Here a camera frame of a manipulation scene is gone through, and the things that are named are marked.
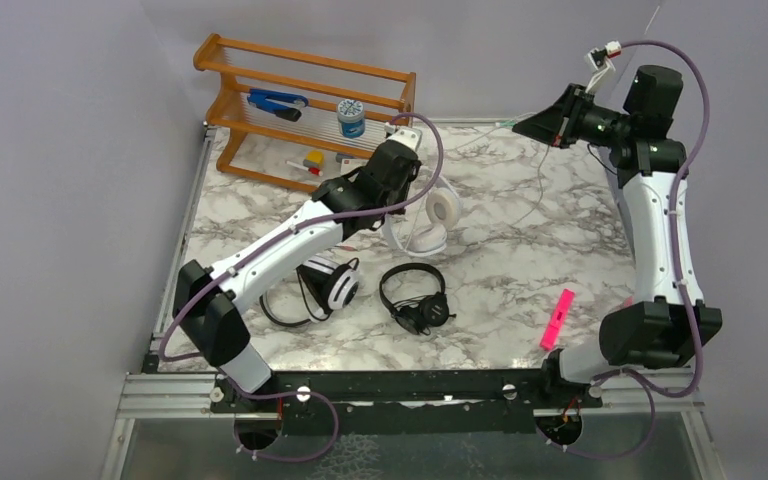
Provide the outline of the white over-ear headphones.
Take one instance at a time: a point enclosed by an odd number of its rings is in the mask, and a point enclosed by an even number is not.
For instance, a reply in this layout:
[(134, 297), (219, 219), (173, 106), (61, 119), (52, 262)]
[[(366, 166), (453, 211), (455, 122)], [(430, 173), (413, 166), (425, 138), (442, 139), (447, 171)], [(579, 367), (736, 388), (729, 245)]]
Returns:
[(424, 201), (427, 225), (413, 228), (405, 242), (399, 240), (393, 230), (390, 216), (386, 216), (380, 229), (387, 244), (415, 258), (426, 258), (445, 250), (448, 234), (462, 216), (463, 203), (454, 186), (439, 176)]

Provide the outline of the small black on-ear headphones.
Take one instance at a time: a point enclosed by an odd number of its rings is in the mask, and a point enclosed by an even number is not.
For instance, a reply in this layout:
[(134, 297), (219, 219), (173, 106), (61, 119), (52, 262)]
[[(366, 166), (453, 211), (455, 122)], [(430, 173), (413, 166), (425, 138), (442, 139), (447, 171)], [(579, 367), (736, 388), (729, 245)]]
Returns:
[[(384, 291), (386, 282), (398, 274), (409, 271), (430, 274), (438, 283), (437, 291), (433, 294), (391, 301)], [(445, 278), (439, 269), (427, 263), (409, 262), (386, 271), (379, 281), (378, 292), (380, 301), (391, 318), (401, 328), (413, 335), (428, 336), (431, 334), (432, 328), (441, 327), (450, 319), (457, 317), (449, 307)]]

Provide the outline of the white black gaming headset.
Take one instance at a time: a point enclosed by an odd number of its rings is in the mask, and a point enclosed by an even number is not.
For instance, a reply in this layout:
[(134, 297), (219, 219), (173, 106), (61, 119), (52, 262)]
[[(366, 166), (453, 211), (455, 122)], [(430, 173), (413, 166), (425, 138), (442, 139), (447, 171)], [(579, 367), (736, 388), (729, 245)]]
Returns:
[(259, 298), (264, 315), (275, 325), (298, 328), (327, 321), (337, 310), (345, 308), (359, 289), (360, 259), (338, 263), (316, 255), (296, 268), (296, 279), (308, 317), (298, 321), (280, 320), (271, 310), (267, 295)]

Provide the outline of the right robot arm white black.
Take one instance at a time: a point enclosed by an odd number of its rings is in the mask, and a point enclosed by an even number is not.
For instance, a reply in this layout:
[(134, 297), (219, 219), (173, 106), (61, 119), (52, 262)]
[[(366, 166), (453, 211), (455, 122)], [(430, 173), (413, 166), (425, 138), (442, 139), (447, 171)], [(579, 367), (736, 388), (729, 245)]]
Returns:
[(670, 68), (640, 67), (620, 112), (567, 86), (548, 108), (513, 132), (550, 147), (585, 141), (609, 151), (632, 228), (635, 287), (630, 305), (604, 317), (598, 336), (551, 353), (537, 380), (539, 398), (560, 407), (583, 384), (623, 367), (675, 368), (696, 359), (722, 327), (695, 277), (683, 214), (687, 153), (668, 138), (683, 80)]

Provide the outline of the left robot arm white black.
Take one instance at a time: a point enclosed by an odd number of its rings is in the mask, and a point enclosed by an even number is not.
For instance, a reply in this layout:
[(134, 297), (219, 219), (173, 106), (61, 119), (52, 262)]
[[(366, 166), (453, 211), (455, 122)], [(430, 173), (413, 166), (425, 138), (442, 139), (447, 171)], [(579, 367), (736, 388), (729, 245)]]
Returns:
[(390, 135), (364, 166), (321, 184), (290, 218), (247, 248), (212, 266), (192, 260), (179, 269), (173, 324), (236, 383), (236, 396), (248, 409), (269, 406), (275, 386), (243, 314), (303, 262), (404, 208), (421, 165), (419, 145), (412, 129)]

